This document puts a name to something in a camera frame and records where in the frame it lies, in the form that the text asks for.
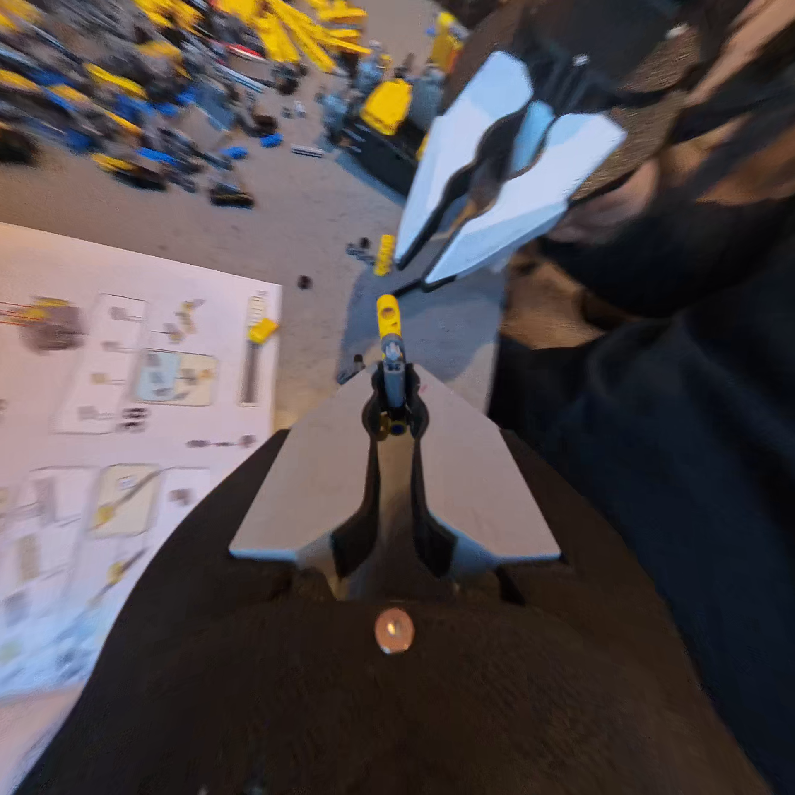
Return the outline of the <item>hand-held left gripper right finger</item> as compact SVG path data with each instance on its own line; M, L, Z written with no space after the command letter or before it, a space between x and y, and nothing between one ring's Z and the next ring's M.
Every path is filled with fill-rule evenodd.
M414 544L441 579L558 561L561 548L496 424L422 366L406 374Z

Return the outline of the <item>spread of yellow brick panels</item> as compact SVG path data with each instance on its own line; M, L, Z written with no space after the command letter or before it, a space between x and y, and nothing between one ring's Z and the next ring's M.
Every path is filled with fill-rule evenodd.
M197 37L224 55L333 74L346 59L373 54L363 44L368 13L344 1L138 1L161 33Z

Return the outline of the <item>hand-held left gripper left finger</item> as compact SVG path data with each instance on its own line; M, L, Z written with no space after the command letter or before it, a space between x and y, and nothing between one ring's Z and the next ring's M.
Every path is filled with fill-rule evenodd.
M378 515L378 410L370 365L293 424L229 552L293 565L359 565Z

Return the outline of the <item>instruction booklet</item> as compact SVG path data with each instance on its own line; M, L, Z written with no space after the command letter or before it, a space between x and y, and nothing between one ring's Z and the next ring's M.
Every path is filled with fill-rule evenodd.
M273 432L282 287L2 224L2 793L134 584Z

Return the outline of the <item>person's right forearm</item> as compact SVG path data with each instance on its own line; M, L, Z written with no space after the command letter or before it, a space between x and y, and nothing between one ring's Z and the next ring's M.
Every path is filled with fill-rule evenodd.
M539 244L586 314L664 317L740 281L793 211L794 2L699 3L705 54L649 159L653 203L607 243Z

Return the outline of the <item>black yellow vehicle model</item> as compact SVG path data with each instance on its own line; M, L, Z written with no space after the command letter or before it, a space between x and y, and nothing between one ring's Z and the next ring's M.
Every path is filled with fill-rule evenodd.
M442 10L429 35L430 55L420 72L413 71L412 53L394 67L383 45L373 41L370 54L354 56L343 86L318 98L326 139L402 196L409 194L468 30Z

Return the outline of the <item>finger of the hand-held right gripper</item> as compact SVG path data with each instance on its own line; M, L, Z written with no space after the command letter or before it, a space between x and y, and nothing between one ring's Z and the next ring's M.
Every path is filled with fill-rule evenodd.
M532 96L526 63L495 51L448 109L434 118L398 225L398 270L409 266L438 229L448 206L468 191L475 170L512 148Z
M452 235L422 277L431 292L493 265L551 230L576 190L626 139L606 114L565 114L549 125L533 163L504 182L492 204Z

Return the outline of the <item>person's right hand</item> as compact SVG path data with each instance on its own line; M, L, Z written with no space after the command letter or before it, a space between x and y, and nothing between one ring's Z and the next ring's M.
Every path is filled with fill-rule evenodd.
M575 246L607 243L653 203L660 171L657 157L647 161L621 186L571 208L543 240Z

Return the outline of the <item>pile of small brick pieces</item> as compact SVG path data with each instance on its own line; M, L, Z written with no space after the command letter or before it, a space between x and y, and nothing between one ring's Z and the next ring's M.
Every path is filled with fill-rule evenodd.
M275 65L220 2L2 2L2 162L31 164L49 140L143 192L200 190L250 210L235 172L242 133L277 135L265 90L301 73Z

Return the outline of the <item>person's dark clothed body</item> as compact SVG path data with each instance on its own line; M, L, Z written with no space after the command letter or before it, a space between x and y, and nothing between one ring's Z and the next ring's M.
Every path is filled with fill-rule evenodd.
M621 533L776 793L794 785L794 242L666 320L500 343L490 418Z

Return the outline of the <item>small yellow axle assembly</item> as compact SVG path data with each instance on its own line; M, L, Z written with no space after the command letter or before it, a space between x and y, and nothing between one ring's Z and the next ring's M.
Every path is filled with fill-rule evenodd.
M377 438L403 436L410 431L412 415L406 390L406 358L398 299L384 294L376 302L380 351L380 416Z

